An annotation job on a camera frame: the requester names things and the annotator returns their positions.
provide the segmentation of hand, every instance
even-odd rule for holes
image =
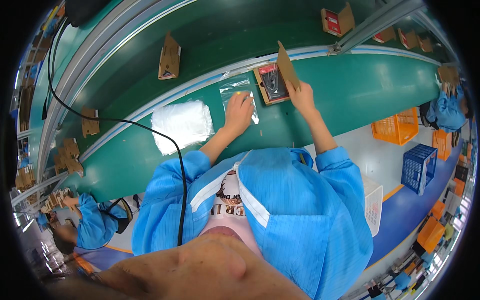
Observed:
[[[293,106],[295,106],[305,119],[309,118],[312,114],[318,114],[318,110],[315,108],[315,103],[313,102],[313,90],[309,84],[300,81],[301,91],[300,89],[295,90],[290,81],[286,81],[285,85],[287,86]]]
[[[447,82],[444,82],[442,83],[442,90],[445,92],[445,94],[449,94],[448,93],[448,83]]]
[[[68,207],[75,206],[75,199],[67,195],[63,198],[63,204]]]
[[[250,126],[254,106],[253,97],[248,97],[249,95],[250,92],[236,92],[228,101],[223,128],[232,139],[244,133]]]

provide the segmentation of blue anti-static coat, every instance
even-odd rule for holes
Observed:
[[[115,231],[119,230],[117,220],[99,211],[99,209],[107,210],[112,202],[103,202],[98,205],[92,196],[83,193],[78,198],[78,203],[82,218],[77,227],[77,247],[84,249],[102,247],[113,237]],[[112,207],[110,213],[118,218],[127,217],[127,212],[118,205]]]
[[[456,90],[456,97],[455,95],[447,97],[447,94],[441,91],[438,100],[430,101],[430,108],[427,112],[428,122],[435,122],[437,119],[438,127],[446,133],[456,132],[463,126],[466,119],[459,105],[464,96],[463,90],[460,86],[457,86]]]
[[[306,165],[300,162],[300,153]],[[304,149],[251,150],[210,168],[208,157],[183,158],[188,184],[183,243],[205,227],[216,192],[237,170],[240,196],[263,257],[293,276],[311,298],[336,300],[355,282],[373,251],[359,168],[342,148],[317,156]],[[177,246],[183,185],[178,159],[160,164],[148,184],[132,235],[133,254]]]

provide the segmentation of green conveyor belt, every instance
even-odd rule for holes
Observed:
[[[352,0],[350,4],[357,25],[376,9],[374,1]],[[277,52],[277,40],[286,49],[333,44],[340,38],[323,31],[320,10],[339,12],[344,6],[345,1],[338,0],[199,0],[151,24],[120,48],[88,82],[72,108],[80,111],[86,105],[98,109],[101,117],[125,118],[200,75]],[[428,35],[412,20],[402,20],[398,26]],[[160,81],[158,61],[168,30],[182,46],[180,76]],[[380,45],[372,39],[366,44]],[[383,46],[405,49],[399,39]],[[437,48],[434,53],[423,53],[419,48],[411,51],[444,60],[444,53]],[[80,123],[69,113],[58,131],[56,144],[62,145],[63,138],[76,137],[83,153],[101,137],[97,134],[83,138]],[[113,126],[100,123],[100,131],[105,133]]]
[[[296,60],[293,64],[299,78],[312,85],[315,105],[333,135],[386,118],[438,96],[435,83],[437,66],[421,60],[350,54]],[[248,75],[255,82],[253,73]],[[137,85],[147,82],[148,86],[149,81],[149,78],[144,78]],[[204,87],[174,103],[203,98],[210,108],[214,128],[218,130],[225,121],[218,86],[217,83]],[[290,101],[266,107],[259,91],[255,90],[254,94],[260,124],[250,126],[222,153],[220,159],[250,149],[302,147],[312,143],[307,124]],[[130,102],[139,99],[143,98],[130,94]],[[111,109],[120,111],[122,107]],[[140,123],[149,126],[150,118],[151,115]],[[182,152],[199,147],[192,145]],[[84,161],[83,178],[72,174],[63,186],[75,186],[80,193],[90,192],[99,202],[144,192],[155,167],[172,157],[177,155],[161,155],[151,132],[130,126]]]

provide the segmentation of clear plastic bag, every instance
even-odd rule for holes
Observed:
[[[270,101],[288,97],[287,87],[276,63],[258,68],[258,73]]]
[[[219,82],[219,86],[224,111],[227,111],[228,101],[236,92],[250,92],[250,97],[253,97],[254,86],[250,83],[250,79],[247,74],[240,74],[222,80]],[[258,119],[257,106],[255,105],[255,99],[252,101],[252,105],[253,114],[251,125],[260,123],[260,120]]]
[[[188,101],[155,108],[152,113],[152,129],[172,138],[180,149],[206,141],[214,134],[210,109],[202,100]],[[152,133],[162,155],[177,151],[167,138]]]

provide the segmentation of red label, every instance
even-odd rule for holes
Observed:
[[[341,34],[340,27],[338,26],[338,15],[331,11],[325,11],[328,29]]]
[[[405,48],[408,49],[407,37],[405,36],[403,31],[400,31],[400,33],[401,33],[400,39],[402,40],[402,44],[405,46]]]
[[[270,72],[273,72],[273,71],[276,71],[276,63],[258,68],[258,72],[260,74],[267,74],[267,73],[270,73]]]

